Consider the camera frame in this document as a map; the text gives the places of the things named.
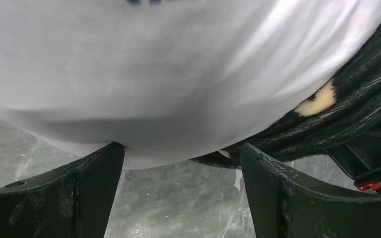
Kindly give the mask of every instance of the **white cloth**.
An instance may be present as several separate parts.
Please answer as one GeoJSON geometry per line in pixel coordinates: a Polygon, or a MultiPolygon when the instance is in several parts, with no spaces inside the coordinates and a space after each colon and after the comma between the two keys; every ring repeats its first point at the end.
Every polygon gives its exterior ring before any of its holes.
{"type": "Polygon", "coordinates": [[[312,95],[381,0],[0,0],[0,119],[124,168],[214,152],[312,95]]]}

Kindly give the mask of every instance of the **white shirt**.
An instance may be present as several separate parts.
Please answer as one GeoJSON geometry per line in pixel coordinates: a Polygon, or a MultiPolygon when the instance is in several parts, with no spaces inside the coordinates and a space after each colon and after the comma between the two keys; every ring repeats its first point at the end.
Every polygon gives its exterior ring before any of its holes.
{"type": "Polygon", "coordinates": [[[0,119],[125,169],[222,149],[324,85],[381,0],[0,0],[0,119]]]}

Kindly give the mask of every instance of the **red object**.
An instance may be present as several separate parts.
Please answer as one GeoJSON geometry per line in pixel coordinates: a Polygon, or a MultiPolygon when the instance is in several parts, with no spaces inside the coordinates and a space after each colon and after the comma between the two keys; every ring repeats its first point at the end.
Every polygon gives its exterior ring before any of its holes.
{"type": "Polygon", "coordinates": [[[381,189],[381,186],[379,184],[377,184],[377,183],[371,182],[370,184],[366,184],[366,185],[358,187],[358,189],[361,192],[364,192],[364,191],[366,191],[368,189],[372,189],[373,191],[376,191],[376,190],[381,189]]]}

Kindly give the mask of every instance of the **scratched gray surface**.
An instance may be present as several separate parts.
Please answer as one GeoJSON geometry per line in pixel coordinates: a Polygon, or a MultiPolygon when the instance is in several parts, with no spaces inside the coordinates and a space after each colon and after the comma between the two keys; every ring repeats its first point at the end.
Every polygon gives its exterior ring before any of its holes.
{"type": "MultiPolygon", "coordinates": [[[[77,159],[0,121],[0,187],[77,159]]],[[[318,179],[352,187],[327,157],[290,163],[318,179]]],[[[254,238],[245,195],[233,170],[181,162],[124,171],[106,238],[254,238]]]]}

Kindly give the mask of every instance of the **black plastic object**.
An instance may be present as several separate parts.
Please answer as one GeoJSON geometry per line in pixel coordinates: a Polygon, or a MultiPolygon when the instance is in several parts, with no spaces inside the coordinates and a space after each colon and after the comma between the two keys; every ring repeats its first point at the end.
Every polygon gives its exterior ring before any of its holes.
{"type": "Polygon", "coordinates": [[[112,143],[0,188],[0,238],[103,238],[124,155],[112,143]]]}
{"type": "Polygon", "coordinates": [[[257,238],[381,238],[381,195],[330,185],[249,144],[240,159],[257,238]]]}
{"type": "Polygon", "coordinates": [[[381,187],[381,121],[360,136],[325,150],[356,187],[381,187]]]}

